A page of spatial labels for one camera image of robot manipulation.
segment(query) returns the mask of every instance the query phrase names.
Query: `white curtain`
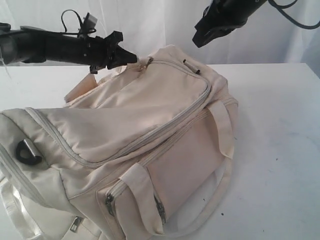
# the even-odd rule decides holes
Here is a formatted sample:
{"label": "white curtain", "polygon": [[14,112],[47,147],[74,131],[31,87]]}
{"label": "white curtain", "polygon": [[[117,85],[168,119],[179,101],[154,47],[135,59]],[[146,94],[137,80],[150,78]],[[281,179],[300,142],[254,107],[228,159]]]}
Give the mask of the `white curtain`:
{"label": "white curtain", "polygon": [[[293,0],[276,0],[280,5]],[[173,44],[206,64],[307,63],[320,76],[320,28],[305,30],[294,26],[275,8],[265,3],[247,24],[228,36],[197,48],[192,37],[194,26],[211,0],[0,0],[0,22],[13,29],[21,25],[50,31],[63,31],[61,13],[66,9],[87,12],[98,18],[97,35],[123,32],[122,46],[146,56]],[[286,10],[306,25],[320,19],[319,0],[299,0]],[[72,12],[65,14],[70,32],[78,31]],[[42,65],[67,63],[45,62]]]}

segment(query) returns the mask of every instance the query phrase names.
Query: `zipper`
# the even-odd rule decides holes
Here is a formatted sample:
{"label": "zipper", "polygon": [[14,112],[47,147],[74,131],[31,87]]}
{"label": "zipper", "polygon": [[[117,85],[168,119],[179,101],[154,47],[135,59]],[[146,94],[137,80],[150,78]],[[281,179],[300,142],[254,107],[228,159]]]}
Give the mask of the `zipper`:
{"label": "zipper", "polygon": [[211,91],[211,85],[210,82],[205,79],[204,77],[193,73],[189,69],[187,70],[184,68],[184,66],[179,65],[178,63],[170,60],[160,60],[160,59],[153,59],[150,58],[148,61],[148,65],[150,64],[165,64],[171,67],[174,67],[192,77],[195,77],[197,79],[201,79],[205,82],[205,90],[202,92],[202,94],[198,97],[196,101],[192,103],[190,107],[185,109],[184,111],[177,114],[171,121],[163,124],[162,126],[158,127],[156,130],[151,131],[144,135],[142,139],[139,139],[139,141],[133,141],[130,144],[128,144],[126,147],[122,148],[120,151],[118,151],[116,154],[112,155],[111,157],[104,159],[100,162],[88,162],[85,159],[81,158],[79,155],[74,153],[74,151],[71,149],[71,147],[68,145],[66,140],[61,136],[60,132],[52,125],[51,122],[48,121],[40,112],[37,110],[27,107],[25,110],[28,112],[28,114],[38,123],[42,126],[42,128],[48,132],[53,139],[59,144],[59,146],[68,154],[68,156],[73,159],[74,161],[82,164],[85,167],[88,168],[95,168],[103,165],[106,161],[112,161],[114,159],[120,158],[122,156],[127,155],[128,153],[135,151],[139,149],[140,147],[152,142],[154,139],[158,138],[159,136],[163,135],[165,132],[170,131],[172,128],[175,127],[178,123],[183,121],[185,118],[187,118],[190,114],[194,112],[198,107],[200,107],[204,101],[206,100],[207,96],[209,95]]}
{"label": "zipper", "polygon": [[18,179],[18,182],[21,183],[23,188],[32,196],[32,198],[38,202],[40,205],[50,208],[46,204],[46,201],[44,198],[40,195],[38,190],[35,188],[35,186],[29,181],[29,179],[21,172],[18,165],[15,163],[15,161],[11,158],[11,156],[8,154],[6,149],[0,144],[0,157],[3,160],[4,165],[6,166],[6,169]]}
{"label": "zipper", "polygon": [[82,217],[76,216],[69,230],[71,232],[76,233],[82,221],[83,221]]}
{"label": "zipper", "polygon": [[[139,161],[139,163],[145,167],[151,161],[157,159],[157,156],[165,153],[173,144],[175,144],[193,125],[196,121],[209,116],[210,113],[207,110],[203,110],[197,117],[186,124],[179,132],[175,133],[172,137],[168,138],[164,144],[154,152],[150,153],[146,158]],[[105,205],[111,216],[115,217],[114,201],[115,199],[126,189],[127,185],[123,181],[118,181],[114,186],[106,193]],[[161,200],[156,192],[154,192],[154,198],[159,211],[162,223],[166,222],[166,212]]]}

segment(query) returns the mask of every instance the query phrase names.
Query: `bag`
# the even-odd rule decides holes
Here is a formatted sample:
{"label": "bag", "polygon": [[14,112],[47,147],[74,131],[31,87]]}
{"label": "bag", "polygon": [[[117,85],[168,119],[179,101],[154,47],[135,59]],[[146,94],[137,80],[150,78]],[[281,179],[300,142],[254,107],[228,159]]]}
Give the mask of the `bag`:
{"label": "bag", "polygon": [[[7,206],[13,196],[27,205],[28,214],[18,212],[36,223],[27,220],[32,239],[188,234],[227,188],[237,110],[224,77],[167,46],[64,108],[3,111],[2,198]],[[165,232],[168,219],[221,166],[199,216],[186,229]],[[56,226],[55,234],[48,226]]]}

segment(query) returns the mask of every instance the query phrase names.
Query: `white table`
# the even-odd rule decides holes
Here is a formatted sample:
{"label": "white table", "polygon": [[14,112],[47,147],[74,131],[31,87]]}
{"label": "white table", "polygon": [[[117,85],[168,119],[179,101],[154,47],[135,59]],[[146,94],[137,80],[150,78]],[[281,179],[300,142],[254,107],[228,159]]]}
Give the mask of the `white table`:
{"label": "white table", "polygon": [[[208,222],[180,239],[320,239],[320,79],[302,63],[212,67],[239,101],[233,175]],[[82,66],[8,70],[12,80],[0,68],[0,110],[59,107],[88,72]],[[20,239],[2,206],[0,239]]]}

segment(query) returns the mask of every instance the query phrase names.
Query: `white backdrop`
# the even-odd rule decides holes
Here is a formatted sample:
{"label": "white backdrop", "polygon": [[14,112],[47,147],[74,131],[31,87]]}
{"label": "white backdrop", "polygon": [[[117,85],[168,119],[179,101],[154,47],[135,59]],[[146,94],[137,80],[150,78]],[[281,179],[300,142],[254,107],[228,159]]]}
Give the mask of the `white backdrop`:
{"label": "white backdrop", "polygon": [[[293,0],[277,0],[281,5]],[[211,0],[0,0],[0,21],[13,29],[21,25],[63,31],[62,11],[90,12],[98,18],[97,35],[113,30],[124,34],[122,46],[146,56],[165,45],[174,44],[206,64],[307,63],[320,76],[320,29],[294,26],[275,8],[265,3],[248,23],[230,35],[197,48],[194,26]],[[320,19],[319,0],[299,0],[288,13],[296,20],[314,25]],[[72,12],[65,14],[69,31],[79,24]],[[44,65],[66,63],[45,62]]]}

